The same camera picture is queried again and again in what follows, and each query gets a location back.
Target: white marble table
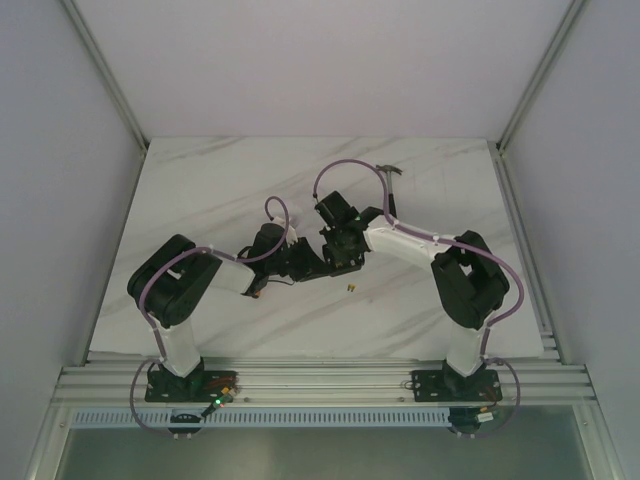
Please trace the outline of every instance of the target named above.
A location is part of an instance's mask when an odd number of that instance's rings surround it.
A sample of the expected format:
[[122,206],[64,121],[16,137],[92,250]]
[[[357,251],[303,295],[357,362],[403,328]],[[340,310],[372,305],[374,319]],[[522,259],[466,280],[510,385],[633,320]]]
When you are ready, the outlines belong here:
[[[313,210],[317,173],[359,158],[404,170],[394,181],[398,217],[440,233],[471,229],[522,270],[487,143],[478,139],[211,137],[155,138],[142,171],[91,344],[93,351],[155,354],[127,280],[160,245],[181,233],[198,245],[236,253],[267,221],[263,203],[279,195],[299,235],[320,252],[323,223]],[[338,166],[319,193],[338,190],[358,209],[380,206],[377,178]],[[347,291],[349,283],[354,292]],[[505,305],[515,301],[515,288]],[[430,272],[368,254],[359,272],[289,287],[272,283],[258,300],[209,289],[193,316],[202,354],[228,357],[397,357],[442,359],[451,321]],[[529,299],[495,327],[488,353],[543,351]]]

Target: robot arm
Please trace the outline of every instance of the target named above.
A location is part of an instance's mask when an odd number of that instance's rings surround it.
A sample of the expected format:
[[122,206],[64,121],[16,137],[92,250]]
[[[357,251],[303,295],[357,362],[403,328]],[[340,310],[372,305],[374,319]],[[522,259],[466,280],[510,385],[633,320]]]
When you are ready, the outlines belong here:
[[[243,265],[203,253],[176,263],[158,278],[149,290],[144,309],[153,317],[154,330],[164,344],[165,369],[173,376],[188,378],[203,368],[189,316],[208,286],[257,298],[272,275],[289,276],[300,282],[343,275],[359,270],[365,263],[365,253],[383,252],[432,270],[443,308],[454,322],[443,367],[445,382],[451,391],[465,388],[483,367],[480,349],[485,321],[500,308],[509,290],[500,267],[472,252],[437,241],[427,242],[394,229],[380,209],[368,207],[359,213],[338,192],[318,202],[316,211],[327,225],[320,231],[326,240],[323,258],[315,254],[306,238],[298,238],[290,228],[287,236],[291,242],[283,243],[260,261]],[[253,245],[245,247],[239,256],[254,258],[270,251],[283,232],[277,221],[262,225]],[[468,231],[455,238],[430,235],[436,240],[455,240],[489,252],[475,232]],[[145,262],[128,285],[136,303],[139,304],[150,278],[163,265],[194,246],[185,237],[176,235]]]
[[[438,239],[456,240],[451,235],[424,233]],[[372,252],[388,253],[424,270],[433,271],[442,305],[454,322],[446,363],[462,377],[475,373],[482,366],[480,348],[485,320],[500,308],[502,298],[509,290],[509,283],[500,269],[487,272],[480,265],[475,268],[472,266],[467,276],[462,266],[475,262],[458,258],[458,249],[395,230],[383,217],[369,224],[364,237]],[[489,251],[482,237],[474,232],[467,232],[458,240]]]

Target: vent grille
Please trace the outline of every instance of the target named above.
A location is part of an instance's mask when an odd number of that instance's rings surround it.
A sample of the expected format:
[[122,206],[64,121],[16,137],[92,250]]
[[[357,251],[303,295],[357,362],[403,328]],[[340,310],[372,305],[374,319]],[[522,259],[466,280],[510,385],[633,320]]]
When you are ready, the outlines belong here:
[[[199,414],[202,409],[141,408],[138,415],[150,427],[167,427],[172,415]],[[448,427],[449,409],[412,408],[226,408],[201,426],[234,427]],[[81,408],[71,428],[130,428],[136,423],[127,408]]]

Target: white wall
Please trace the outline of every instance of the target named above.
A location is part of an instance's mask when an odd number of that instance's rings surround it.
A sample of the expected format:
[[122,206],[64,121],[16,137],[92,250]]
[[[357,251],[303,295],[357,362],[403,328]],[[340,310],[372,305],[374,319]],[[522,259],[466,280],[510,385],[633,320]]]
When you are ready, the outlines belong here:
[[594,1],[508,162],[563,339],[640,478],[640,2]]
[[497,140],[569,0],[78,0],[148,137]]
[[0,61],[0,476],[13,480],[97,313],[138,154],[57,2],[0,2]]

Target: glass panel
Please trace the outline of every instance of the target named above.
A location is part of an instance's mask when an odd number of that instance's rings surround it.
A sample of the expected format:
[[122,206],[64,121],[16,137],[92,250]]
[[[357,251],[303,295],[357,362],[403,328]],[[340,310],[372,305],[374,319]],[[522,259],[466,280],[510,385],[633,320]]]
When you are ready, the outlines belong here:
[[172,441],[74,430],[58,480],[591,479],[570,407],[522,408],[489,439],[439,428],[208,429]]

